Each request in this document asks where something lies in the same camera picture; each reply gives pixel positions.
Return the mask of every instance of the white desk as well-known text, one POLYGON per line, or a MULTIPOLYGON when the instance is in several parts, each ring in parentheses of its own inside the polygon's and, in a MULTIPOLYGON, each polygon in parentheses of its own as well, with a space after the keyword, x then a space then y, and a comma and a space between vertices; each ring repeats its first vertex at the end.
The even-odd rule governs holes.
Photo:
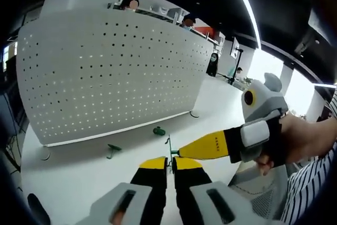
MULTIPOLYGON (((171 135, 172 148, 213 131, 243 124, 241 94, 222 80, 206 76, 195 104, 200 118, 181 115, 153 125, 95 140, 50 148, 51 157, 41 161, 41 148, 34 131, 27 129, 22 154, 22 186, 25 199, 34 193, 49 214, 53 225, 76 224, 89 215, 91 204, 120 182, 130 182, 139 164, 147 159, 169 157, 168 137, 154 135, 160 126, 171 135), (107 159, 107 144, 123 150, 107 159)), ((229 158, 201 161, 213 181, 229 183, 239 163, 229 158)), ((182 224, 175 204, 173 175, 167 177, 166 207, 162 224, 182 224)))

